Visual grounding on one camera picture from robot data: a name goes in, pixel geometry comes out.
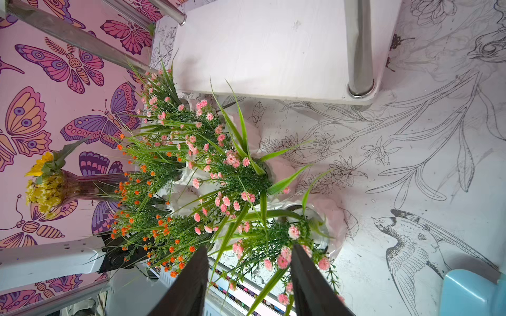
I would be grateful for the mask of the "orange potted plant front left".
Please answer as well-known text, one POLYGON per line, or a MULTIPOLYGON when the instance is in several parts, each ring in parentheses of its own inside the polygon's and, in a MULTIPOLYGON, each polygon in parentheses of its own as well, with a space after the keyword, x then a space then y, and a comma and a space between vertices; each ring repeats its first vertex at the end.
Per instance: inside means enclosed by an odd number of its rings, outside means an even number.
POLYGON ((216 223, 200 212, 177 216, 129 210, 114 216, 110 238, 119 243, 122 267, 143 263, 176 278, 196 250, 210 246, 217 230, 216 223))

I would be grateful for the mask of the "sunflower bouquet in vase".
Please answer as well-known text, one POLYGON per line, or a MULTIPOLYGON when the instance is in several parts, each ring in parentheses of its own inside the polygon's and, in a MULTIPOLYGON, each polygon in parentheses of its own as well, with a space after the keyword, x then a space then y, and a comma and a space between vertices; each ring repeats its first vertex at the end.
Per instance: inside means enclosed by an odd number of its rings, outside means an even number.
POLYGON ((89 176, 76 175, 64 169, 67 157, 88 138, 63 146, 61 150, 49 151, 37 160, 26 177, 26 204, 38 206, 44 215, 55 213, 57 209, 75 200, 114 201, 120 193, 120 185, 129 180, 129 173, 113 171, 99 173, 99 164, 91 163, 84 167, 91 172, 89 176))

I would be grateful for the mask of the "white two-tier rack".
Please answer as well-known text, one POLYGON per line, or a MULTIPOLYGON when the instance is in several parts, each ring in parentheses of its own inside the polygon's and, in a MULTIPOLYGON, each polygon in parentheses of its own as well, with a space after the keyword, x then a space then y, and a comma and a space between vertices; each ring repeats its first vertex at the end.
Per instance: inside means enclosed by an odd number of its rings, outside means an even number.
POLYGON ((180 12, 174 77, 182 91, 370 105, 400 1, 215 1, 180 12))

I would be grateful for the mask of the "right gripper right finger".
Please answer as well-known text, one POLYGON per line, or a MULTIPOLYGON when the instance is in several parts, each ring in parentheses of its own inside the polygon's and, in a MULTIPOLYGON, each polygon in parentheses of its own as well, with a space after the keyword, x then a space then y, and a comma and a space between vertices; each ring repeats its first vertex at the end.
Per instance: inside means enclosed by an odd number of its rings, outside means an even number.
POLYGON ((291 275, 297 315, 354 315, 299 244, 292 248, 291 275))

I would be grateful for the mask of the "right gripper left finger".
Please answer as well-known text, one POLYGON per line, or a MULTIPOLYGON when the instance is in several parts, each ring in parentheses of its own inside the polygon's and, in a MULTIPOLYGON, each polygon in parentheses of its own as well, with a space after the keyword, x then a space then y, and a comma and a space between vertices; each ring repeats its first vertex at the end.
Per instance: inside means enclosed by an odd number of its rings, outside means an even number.
POLYGON ((183 272, 175 279, 175 282, 148 315, 202 316, 206 299, 208 271, 207 249, 200 247, 183 269, 183 272))

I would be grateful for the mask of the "pink potted plant centre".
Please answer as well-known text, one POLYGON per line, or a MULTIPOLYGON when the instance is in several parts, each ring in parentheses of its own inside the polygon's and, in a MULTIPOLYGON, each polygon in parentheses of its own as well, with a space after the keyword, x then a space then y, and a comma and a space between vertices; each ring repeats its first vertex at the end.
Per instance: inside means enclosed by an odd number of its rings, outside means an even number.
POLYGON ((173 200, 180 214, 221 215, 249 212, 248 219, 262 222, 279 212, 270 211, 268 204, 284 200, 298 183, 304 169, 295 170, 283 159, 285 150, 259 156, 248 137, 258 138, 258 129, 244 120, 242 113, 230 117, 221 105, 213 108, 206 100, 199 101, 194 111, 178 107, 182 136, 179 148, 187 150, 187 167, 179 184, 191 185, 191 193, 181 192, 173 200))

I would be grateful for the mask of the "orange potted plant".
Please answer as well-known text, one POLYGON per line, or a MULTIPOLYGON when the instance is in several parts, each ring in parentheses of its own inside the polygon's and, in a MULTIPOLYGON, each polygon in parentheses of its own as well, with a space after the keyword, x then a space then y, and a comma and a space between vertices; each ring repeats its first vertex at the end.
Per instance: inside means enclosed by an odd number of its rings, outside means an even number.
POLYGON ((122 267, 143 263, 176 278, 196 250, 210 246, 217 230, 216 223, 200 212, 177 216, 129 210, 114 216, 110 238, 119 243, 122 267))
POLYGON ((115 190, 115 226, 163 226, 172 213, 172 190, 186 169, 188 146, 168 132, 143 131, 125 138, 118 149, 134 169, 115 190))

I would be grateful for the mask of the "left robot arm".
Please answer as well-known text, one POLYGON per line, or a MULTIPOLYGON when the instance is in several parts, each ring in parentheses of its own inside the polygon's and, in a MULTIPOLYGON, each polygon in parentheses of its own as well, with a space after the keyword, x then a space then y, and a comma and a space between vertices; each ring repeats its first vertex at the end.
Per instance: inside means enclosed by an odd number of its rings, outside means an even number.
POLYGON ((1 249, 1 291, 78 274, 128 269, 146 258, 144 246, 120 237, 90 236, 37 246, 1 249))

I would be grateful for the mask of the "light blue garden trowel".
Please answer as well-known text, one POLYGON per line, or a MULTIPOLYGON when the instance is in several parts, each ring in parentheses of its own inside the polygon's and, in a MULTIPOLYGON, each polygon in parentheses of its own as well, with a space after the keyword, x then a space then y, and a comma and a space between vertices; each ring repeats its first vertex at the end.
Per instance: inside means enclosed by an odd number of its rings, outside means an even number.
POLYGON ((493 283, 471 271, 456 269, 444 277, 440 316, 505 316, 505 274, 493 283))

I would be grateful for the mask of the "orange potted plant middle left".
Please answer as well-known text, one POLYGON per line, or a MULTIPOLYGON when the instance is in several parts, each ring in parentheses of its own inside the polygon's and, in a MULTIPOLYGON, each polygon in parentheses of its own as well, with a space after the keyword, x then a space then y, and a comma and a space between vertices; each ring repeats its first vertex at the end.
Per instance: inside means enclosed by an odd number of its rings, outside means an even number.
POLYGON ((115 226, 163 226, 172 213, 172 190, 186 169, 188 146, 168 132, 143 131, 125 138, 118 149, 134 169, 115 190, 115 226))

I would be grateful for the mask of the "pink potted plant right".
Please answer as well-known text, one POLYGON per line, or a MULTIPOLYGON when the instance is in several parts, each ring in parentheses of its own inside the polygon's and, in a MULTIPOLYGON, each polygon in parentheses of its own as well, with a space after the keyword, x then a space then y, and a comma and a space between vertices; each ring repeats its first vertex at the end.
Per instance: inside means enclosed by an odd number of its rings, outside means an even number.
POLYGON ((345 216, 333 200, 311 196, 309 187, 300 201, 262 202, 241 220, 230 220, 224 235, 217 238, 211 252, 215 263, 223 255, 234 255, 221 277, 229 280, 232 291, 255 271, 269 273, 269 279, 248 308, 250 315, 263 308, 271 291, 278 289, 277 301, 289 315, 296 306, 292 248, 300 245, 332 291, 339 292, 339 278, 333 264, 345 235, 345 216))

